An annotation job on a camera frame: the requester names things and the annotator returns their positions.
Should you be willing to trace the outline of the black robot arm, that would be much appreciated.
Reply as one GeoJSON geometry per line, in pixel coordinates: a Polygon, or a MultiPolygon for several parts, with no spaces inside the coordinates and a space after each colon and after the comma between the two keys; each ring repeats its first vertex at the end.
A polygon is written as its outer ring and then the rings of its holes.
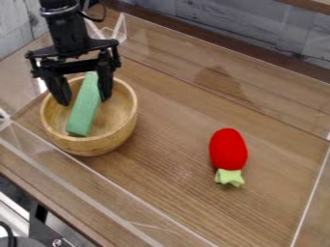
{"type": "Polygon", "coordinates": [[[42,78],[59,104],[69,106],[73,98],[66,74],[97,71],[101,100],[113,95],[114,72],[122,66],[120,41],[98,40],[89,34],[86,18],[102,18],[83,13],[78,0],[39,0],[41,15],[47,20],[54,44],[30,50],[25,57],[31,64],[34,78],[42,78]]]}

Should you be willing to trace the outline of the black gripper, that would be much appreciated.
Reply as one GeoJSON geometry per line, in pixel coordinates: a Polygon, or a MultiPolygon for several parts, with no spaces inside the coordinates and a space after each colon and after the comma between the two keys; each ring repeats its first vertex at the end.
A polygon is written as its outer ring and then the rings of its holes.
{"type": "MultiPolygon", "coordinates": [[[[33,67],[33,76],[41,77],[46,69],[69,74],[97,68],[101,99],[106,101],[113,95],[113,70],[122,66],[120,41],[91,38],[86,19],[94,22],[99,22],[99,19],[91,18],[79,9],[42,9],[41,14],[47,20],[54,45],[26,53],[33,67]],[[69,58],[78,59],[97,50],[101,51],[99,59],[66,63],[69,58]]],[[[67,78],[51,72],[43,79],[57,102],[69,106],[73,92],[67,78]]]]}

